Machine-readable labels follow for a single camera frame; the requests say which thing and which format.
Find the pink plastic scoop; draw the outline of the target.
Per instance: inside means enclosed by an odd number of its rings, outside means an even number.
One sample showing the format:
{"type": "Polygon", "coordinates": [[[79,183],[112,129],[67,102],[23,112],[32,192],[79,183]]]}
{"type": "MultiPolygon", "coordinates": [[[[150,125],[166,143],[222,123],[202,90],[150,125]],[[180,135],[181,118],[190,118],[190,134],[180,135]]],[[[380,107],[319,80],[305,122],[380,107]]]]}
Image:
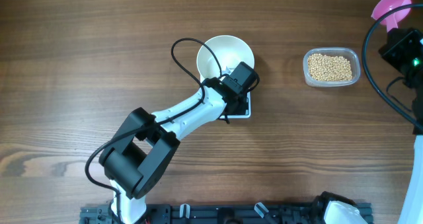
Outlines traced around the pink plastic scoop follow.
{"type": "Polygon", "coordinates": [[[402,21],[410,12],[410,8],[402,9],[397,12],[393,12],[393,10],[409,4],[411,4],[411,0],[380,0],[380,2],[378,2],[375,6],[371,17],[377,21],[384,14],[390,13],[390,15],[379,23],[385,26],[387,32],[390,32],[392,29],[397,29],[400,21],[402,21]]]}

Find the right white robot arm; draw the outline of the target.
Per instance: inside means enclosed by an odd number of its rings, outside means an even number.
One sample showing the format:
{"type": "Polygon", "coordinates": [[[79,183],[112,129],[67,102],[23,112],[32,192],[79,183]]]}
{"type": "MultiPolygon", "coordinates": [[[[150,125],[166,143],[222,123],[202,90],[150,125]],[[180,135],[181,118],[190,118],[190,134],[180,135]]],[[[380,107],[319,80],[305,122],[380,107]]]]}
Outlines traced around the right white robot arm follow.
{"type": "Polygon", "coordinates": [[[399,223],[422,224],[422,33],[415,28],[393,28],[387,43],[379,49],[381,57],[401,75],[404,85],[416,92],[411,117],[414,125],[414,161],[399,223]]]}

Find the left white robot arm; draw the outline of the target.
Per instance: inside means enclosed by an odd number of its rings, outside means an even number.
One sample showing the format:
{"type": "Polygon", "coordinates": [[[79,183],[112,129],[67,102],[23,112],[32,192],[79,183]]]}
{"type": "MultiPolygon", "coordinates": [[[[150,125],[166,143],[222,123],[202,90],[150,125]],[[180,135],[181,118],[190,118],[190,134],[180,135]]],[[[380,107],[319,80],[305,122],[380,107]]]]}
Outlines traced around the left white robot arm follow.
{"type": "Polygon", "coordinates": [[[113,216],[139,223],[145,197],[164,174],[180,142],[200,126],[236,113],[243,107],[256,71],[244,62],[223,79],[204,79],[198,92],[181,103],[152,114],[131,112],[99,157],[115,197],[113,216]]]}

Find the white digital kitchen scale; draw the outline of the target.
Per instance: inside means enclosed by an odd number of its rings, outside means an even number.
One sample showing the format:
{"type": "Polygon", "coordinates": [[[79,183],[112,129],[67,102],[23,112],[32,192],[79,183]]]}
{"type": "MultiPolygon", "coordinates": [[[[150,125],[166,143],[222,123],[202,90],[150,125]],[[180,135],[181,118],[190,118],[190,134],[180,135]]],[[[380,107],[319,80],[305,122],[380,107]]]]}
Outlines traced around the white digital kitchen scale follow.
{"type": "Polygon", "coordinates": [[[222,81],[217,77],[212,77],[203,79],[201,84],[215,90],[226,103],[218,120],[226,120],[228,122],[230,118],[250,117],[248,89],[242,86],[240,80],[225,74],[222,81]]]}

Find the white bowl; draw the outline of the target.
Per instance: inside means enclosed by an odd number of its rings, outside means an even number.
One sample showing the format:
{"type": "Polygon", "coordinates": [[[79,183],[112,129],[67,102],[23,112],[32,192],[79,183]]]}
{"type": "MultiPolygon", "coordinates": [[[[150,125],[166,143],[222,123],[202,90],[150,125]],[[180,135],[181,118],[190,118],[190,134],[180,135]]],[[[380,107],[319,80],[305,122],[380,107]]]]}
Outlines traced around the white bowl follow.
{"type": "MultiPolygon", "coordinates": [[[[236,67],[240,62],[245,62],[249,67],[254,68],[254,54],[249,45],[230,35],[221,35],[209,39],[206,45],[213,51],[221,66],[236,67]]],[[[196,65],[200,74],[200,81],[203,79],[219,77],[219,67],[210,51],[202,46],[198,51],[196,65]]]]}

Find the soybeans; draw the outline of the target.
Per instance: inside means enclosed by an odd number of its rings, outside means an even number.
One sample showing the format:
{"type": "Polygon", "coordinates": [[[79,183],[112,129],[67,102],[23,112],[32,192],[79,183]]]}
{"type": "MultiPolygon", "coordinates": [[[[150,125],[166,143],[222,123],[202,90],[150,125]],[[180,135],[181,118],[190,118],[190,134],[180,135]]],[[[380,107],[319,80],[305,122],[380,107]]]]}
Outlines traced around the soybeans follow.
{"type": "Polygon", "coordinates": [[[349,60],[342,56],[311,54],[307,59],[310,76],[317,81],[349,81],[352,67],[349,60]]]}

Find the clear plastic container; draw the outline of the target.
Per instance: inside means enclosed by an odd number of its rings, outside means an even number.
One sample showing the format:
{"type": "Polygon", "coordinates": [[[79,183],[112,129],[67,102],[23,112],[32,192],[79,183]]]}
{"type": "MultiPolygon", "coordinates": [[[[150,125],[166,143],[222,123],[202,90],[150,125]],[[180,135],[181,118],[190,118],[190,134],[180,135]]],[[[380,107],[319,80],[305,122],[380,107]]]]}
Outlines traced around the clear plastic container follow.
{"type": "Polygon", "coordinates": [[[303,58],[305,82],[311,87],[353,85],[361,75],[357,54],[348,48],[315,48],[303,58]]]}

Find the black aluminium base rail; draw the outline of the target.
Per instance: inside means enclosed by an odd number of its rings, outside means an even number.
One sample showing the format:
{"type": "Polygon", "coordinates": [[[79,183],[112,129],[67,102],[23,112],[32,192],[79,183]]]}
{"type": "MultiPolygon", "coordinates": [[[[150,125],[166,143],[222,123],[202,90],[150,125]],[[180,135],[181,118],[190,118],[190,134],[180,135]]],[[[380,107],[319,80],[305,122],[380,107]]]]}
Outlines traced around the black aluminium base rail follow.
{"type": "MultiPolygon", "coordinates": [[[[311,203],[284,203],[266,205],[270,217],[276,223],[320,223],[310,220],[311,203]]],[[[259,216],[253,205],[192,205],[188,217],[182,217],[180,206],[169,204],[149,204],[145,217],[141,223],[224,223],[234,218],[242,223],[266,223],[267,220],[259,216]]],[[[96,207],[82,207],[79,224],[116,223],[110,205],[96,207]]]]}

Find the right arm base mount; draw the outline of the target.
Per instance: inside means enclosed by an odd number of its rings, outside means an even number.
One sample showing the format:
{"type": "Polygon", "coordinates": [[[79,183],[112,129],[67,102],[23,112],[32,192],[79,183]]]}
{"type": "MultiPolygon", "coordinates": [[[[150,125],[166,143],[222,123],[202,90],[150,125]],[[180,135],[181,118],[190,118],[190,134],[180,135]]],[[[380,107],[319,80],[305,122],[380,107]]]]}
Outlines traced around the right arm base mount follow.
{"type": "Polygon", "coordinates": [[[370,203],[356,203],[331,192],[322,192],[311,204],[311,223],[324,224],[373,224],[370,203]]]}

